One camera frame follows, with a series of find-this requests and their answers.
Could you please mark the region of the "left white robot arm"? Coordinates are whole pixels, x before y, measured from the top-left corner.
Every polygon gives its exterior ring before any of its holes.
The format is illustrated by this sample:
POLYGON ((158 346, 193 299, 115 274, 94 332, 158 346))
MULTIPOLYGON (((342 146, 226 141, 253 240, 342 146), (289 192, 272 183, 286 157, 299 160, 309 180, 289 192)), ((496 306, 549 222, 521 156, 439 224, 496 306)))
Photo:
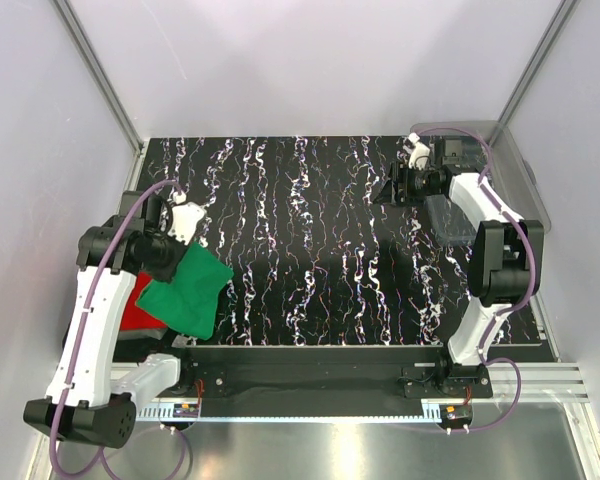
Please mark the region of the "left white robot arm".
POLYGON ((159 393, 195 386, 196 372, 173 355, 151 354, 121 379, 111 376, 126 304, 139 274, 171 285, 205 211, 177 194, 172 201, 126 191, 119 210, 79 239, 75 307, 63 352, 41 399, 23 420, 60 441, 121 448, 136 414, 159 393))

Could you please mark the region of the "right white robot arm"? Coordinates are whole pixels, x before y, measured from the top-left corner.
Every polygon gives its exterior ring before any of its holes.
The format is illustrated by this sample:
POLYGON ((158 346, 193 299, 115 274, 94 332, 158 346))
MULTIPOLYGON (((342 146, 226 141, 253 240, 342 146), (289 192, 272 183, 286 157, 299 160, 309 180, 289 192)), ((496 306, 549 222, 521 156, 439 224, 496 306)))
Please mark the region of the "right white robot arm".
POLYGON ((409 134, 408 158, 390 164, 388 179, 372 202, 414 206, 442 195, 476 231, 467 272, 470 301, 433 374, 437 390, 452 397, 487 366, 488 350, 504 320, 537 293, 545 230, 541 221, 523 218, 501 199, 485 169, 445 149, 442 140, 427 144, 409 134))

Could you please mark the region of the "green t shirt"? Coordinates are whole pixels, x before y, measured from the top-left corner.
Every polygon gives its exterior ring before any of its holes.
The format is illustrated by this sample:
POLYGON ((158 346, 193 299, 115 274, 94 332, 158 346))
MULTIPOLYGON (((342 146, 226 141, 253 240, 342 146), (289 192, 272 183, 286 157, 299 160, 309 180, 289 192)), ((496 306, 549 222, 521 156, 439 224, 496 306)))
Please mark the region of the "green t shirt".
POLYGON ((197 242, 192 243, 170 283, 151 280, 135 306, 178 334, 209 340, 220 293, 233 270, 197 242))

